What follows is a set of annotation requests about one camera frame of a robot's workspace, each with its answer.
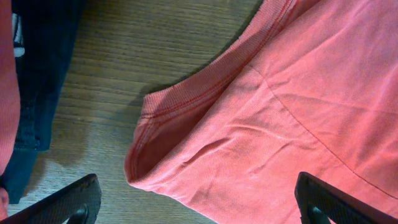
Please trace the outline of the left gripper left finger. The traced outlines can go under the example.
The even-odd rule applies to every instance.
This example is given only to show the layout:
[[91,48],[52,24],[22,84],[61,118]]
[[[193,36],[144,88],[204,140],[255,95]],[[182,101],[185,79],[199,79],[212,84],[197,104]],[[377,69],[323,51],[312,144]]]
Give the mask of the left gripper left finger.
[[101,207],[96,174],[88,174],[41,201],[13,214],[1,224],[94,224]]

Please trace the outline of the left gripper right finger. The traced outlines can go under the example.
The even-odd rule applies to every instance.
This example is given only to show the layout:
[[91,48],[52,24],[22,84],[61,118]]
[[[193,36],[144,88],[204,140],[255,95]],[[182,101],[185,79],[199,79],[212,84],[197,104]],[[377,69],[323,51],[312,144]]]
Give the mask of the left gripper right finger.
[[302,224],[397,224],[397,219],[308,172],[300,172],[295,199]]

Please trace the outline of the salmon red t-shirt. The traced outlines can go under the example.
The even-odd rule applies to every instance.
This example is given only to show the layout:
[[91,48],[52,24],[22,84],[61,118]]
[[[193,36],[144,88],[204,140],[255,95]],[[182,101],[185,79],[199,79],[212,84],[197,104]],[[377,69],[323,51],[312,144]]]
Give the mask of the salmon red t-shirt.
[[218,223],[298,223],[308,172],[397,216],[397,2],[264,1],[238,40],[144,98],[124,170]]

